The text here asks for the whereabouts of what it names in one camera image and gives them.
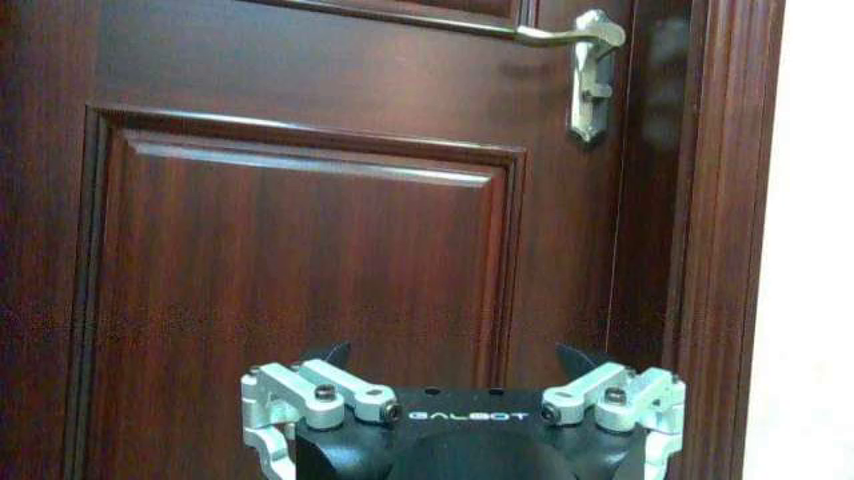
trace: door handle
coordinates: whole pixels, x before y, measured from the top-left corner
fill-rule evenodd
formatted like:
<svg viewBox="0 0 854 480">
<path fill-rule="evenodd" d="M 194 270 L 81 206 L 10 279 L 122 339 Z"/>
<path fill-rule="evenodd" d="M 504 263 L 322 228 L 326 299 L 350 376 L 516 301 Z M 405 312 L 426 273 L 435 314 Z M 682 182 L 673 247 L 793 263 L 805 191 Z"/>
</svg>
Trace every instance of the door handle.
<svg viewBox="0 0 854 480">
<path fill-rule="evenodd" d="M 609 99 L 614 94 L 614 50 L 626 43 L 626 31 L 602 10 L 590 10 L 576 19 L 576 29 L 549 32 L 520 26 L 514 40 L 529 47 L 573 45 L 573 98 L 568 113 L 568 130 L 585 144 L 605 134 Z"/>
</svg>

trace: metal clamp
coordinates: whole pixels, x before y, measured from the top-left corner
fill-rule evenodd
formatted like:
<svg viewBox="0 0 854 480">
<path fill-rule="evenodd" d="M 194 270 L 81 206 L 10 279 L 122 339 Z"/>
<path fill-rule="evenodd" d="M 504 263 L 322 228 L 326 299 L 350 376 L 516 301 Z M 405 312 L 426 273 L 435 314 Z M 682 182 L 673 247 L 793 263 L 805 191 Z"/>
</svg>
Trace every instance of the metal clamp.
<svg viewBox="0 0 854 480">
<path fill-rule="evenodd" d="M 664 480 L 668 459 L 682 450 L 686 386 L 673 373 L 650 368 L 633 378 L 621 398 L 606 395 L 597 402 L 597 424 L 628 432 L 641 424 L 646 437 L 645 480 Z"/>
<path fill-rule="evenodd" d="M 544 392 L 542 416 L 552 425 L 576 425 L 609 388 L 626 385 L 629 369 L 606 363 L 578 380 Z"/>
<path fill-rule="evenodd" d="M 306 419 L 317 430 L 345 421 L 345 399 L 330 385 L 315 386 L 278 363 L 254 367 L 241 378 L 243 443 L 258 451 L 265 476 L 294 480 L 297 466 L 289 456 L 287 439 L 294 424 Z M 286 434 L 275 427 L 286 424 Z"/>
<path fill-rule="evenodd" d="M 303 362 L 299 375 L 314 384 L 334 385 L 363 422 L 394 423 L 399 420 L 401 404 L 389 386 L 366 382 L 323 360 Z"/>
<path fill-rule="evenodd" d="M 542 414 L 554 426 L 581 423 L 596 406 L 596 422 L 613 432 L 641 425 L 646 437 L 645 480 L 664 480 L 668 460 L 682 450 L 685 382 L 666 370 L 650 368 L 642 375 L 617 363 L 606 363 L 562 387 L 545 390 Z"/>
</svg>

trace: door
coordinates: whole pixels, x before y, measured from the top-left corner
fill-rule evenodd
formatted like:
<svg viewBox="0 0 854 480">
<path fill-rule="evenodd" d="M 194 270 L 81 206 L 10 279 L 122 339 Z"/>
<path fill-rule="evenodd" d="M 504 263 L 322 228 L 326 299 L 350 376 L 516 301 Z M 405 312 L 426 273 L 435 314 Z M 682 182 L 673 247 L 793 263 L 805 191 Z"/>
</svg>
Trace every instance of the door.
<svg viewBox="0 0 854 480">
<path fill-rule="evenodd" d="M 506 35 L 594 7 L 629 25 L 625 0 L 103 2 L 78 474 L 257 478 L 239 377 L 310 346 L 467 387 L 605 347 L 629 55 L 586 147 L 569 47 Z"/>
</svg>

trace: door molding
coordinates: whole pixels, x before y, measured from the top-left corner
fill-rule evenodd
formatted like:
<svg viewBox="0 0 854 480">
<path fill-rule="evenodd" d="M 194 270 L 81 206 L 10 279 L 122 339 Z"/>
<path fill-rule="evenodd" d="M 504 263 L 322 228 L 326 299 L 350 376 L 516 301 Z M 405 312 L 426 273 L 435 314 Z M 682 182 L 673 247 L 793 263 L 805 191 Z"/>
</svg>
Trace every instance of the door molding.
<svg viewBox="0 0 854 480">
<path fill-rule="evenodd" d="M 483 285 L 478 294 L 482 304 L 473 308 L 479 318 L 473 319 L 471 325 L 478 335 L 473 339 L 477 349 L 470 359 L 471 377 L 485 384 L 504 382 L 509 363 L 526 149 L 119 104 L 93 104 L 86 113 L 71 353 L 71 370 L 78 373 L 68 386 L 66 478 L 87 477 L 90 456 L 93 452 L 102 451 L 94 450 L 89 441 L 99 431 L 101 415 L 94 412 L 99 411 L 99 401 L 103 405 L 106 398 L 105 392 L 99 394 L 97 388 L 98 369 L 103 368 L 98 365 L 119 368 L 122 362 L 114 362 L 109 355 L 106 360 L 99 360 L 101 350 L 119 338 L 139 340 L 145 334 L 142 331 L 134 335 L 126 332 L 111 338 L 111 325 L 102 318 L 102 311 L 113 311 L 111 302 L 105 302 L 111 294 L 103 285 L 114 282 L 102 279 L 102 272 L 107 272 L 109 277 L 115 269 L 107 259 L 111 252 L 118 251 L 118 242 L 122 242 L 117 233 L 109 233 L 111 211 L 115 214 L 117 210 L 115 206 L 109 206 L 111 203 L 127 205 L 134 202 L 122 184 L 129 183 L 126 177 L 134 178 L 138 174 L 122 173 L 125 168 L 130 168 L 122 165 L 146 163 L 146 159 L 158 159 L 158 163 L 195 164 L 193 168 L 197 169 L 226 166 L 293 174 L 314 172 L 315 176 L 339 178 L 339 181 L 365 177 L 397 182 L 398 185 L 406 182 L 422 188 L 431 185 L 431 188 L 445 190 L 481 192 L 479 201 L 491 204 L 485 217 L 490 254 L 478 267 L 482 271 L 477 272 Z M 122 227 L 114 224 L 113 230 L 119 229 Z"/>
<path fill-rule="evenodd" d="M 636 1 L 609 350 L 689 385 L 670 478 L 742 477 L 784 10 L 785 0 Z M 690 22 L 669 40 L 686 54 L 657 65 L 649 35 L 668 21 Z M 682 69 L 681 133 L 662 141 L 650 122 L 676 114 L 650 92 Z M 652 332 L 661 349 L 638 345 Z"/>
</svg>

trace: door lock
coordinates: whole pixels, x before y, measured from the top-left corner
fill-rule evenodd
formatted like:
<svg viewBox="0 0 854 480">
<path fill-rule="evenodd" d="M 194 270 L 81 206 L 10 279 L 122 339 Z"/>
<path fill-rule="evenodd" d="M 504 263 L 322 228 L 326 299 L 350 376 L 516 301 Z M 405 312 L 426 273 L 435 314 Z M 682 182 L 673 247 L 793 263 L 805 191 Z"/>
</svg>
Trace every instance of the door lock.
<svg viewBox="0 0 854 480">
<path fill-rule="evenodd" d="M 586 144 L 608 129 L 609 99 L 614 93 L 614 50 L 626 43 L 626 31 L 602 10 L 590 10 L 576 19 L 576 30 L 548 32 L 517 27 L 514 40 L 530 47 L 573 45 L 573 98 L 568 129 Z"/>
</svg>

